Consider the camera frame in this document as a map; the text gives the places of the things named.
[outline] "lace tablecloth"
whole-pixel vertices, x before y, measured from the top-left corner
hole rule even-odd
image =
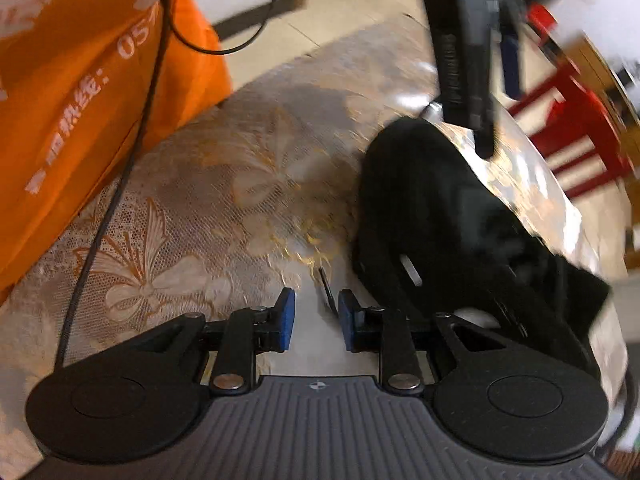
[[[375,25],[280,66],[211,109],[137,164],[82,297],[68,361],[183,312],[219,319],[297,290],[291,349],[264,373],[375,374],[372,354],[348,354],[318,281],[371,302],[348,264],[358,165],[372,136],[436,93],[424,28],[407,16]],[[532,231],[597,271],[577,209],[510,116],[498,114],[492,162],[469,132],[443,124],[478,177]],[[38,460],[24,401],[52,367],[63,311],[113,186],[69,226],[0,309],[0,476]],[[611,398],[626,365],[615,310],[591,337]]]

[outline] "ribbed gray panel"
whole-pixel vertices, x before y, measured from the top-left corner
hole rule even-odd
[[[321,381],[323,389],[310,384]],[[47,458],[30,480],[607,480],[592,459],[530,467],[494,462],[446,435],[417,399],[372,378],[265,377],[212,404],[175,446],[137,462],[79,465]]]

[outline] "orange bag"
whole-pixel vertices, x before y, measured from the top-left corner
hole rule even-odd
[[[0,300],[127,155],[162,12],[159,0],[0,0]],[[174,21],[220,47],[193,0],[175,0]],[[143,149],[230,91],[222,57],[171,38]]]

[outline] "black bag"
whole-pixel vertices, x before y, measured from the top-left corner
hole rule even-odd
[[[358,207],[353,268],[380,304],[410,319],[476,308],[503,335],[600,377],[588,332],[609,286],[530,235],[431,123],[401,118],[378,134]]]

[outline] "tile floor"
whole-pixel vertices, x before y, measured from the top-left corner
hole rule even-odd
[[[253,48],[227,57],[234,86],[239,88],[283,62],[402,12],[425,20],[420,0],[307,0],[303,9],[271,20]],[[228,48],[240,43],[254,30],[228,38],[223,46]],[[525,48],[524,79],[526,87],[533,88],[548,77],[553,68],[535,44],[526,44]],[[260,57],[255,55],[257,49]],[[501,78],[496,69],[495,94],[507,105],[510,100],[499,90]],[[526,132],[535,131],[543,124],[549,101],[550,98],[531,107],[519,118]],[[629,216],[625,193],[612,185],[578,200],[576,205],[583,214],[588,241],[600,254],[604,276],[608,280],[625,277],[623,234]]]

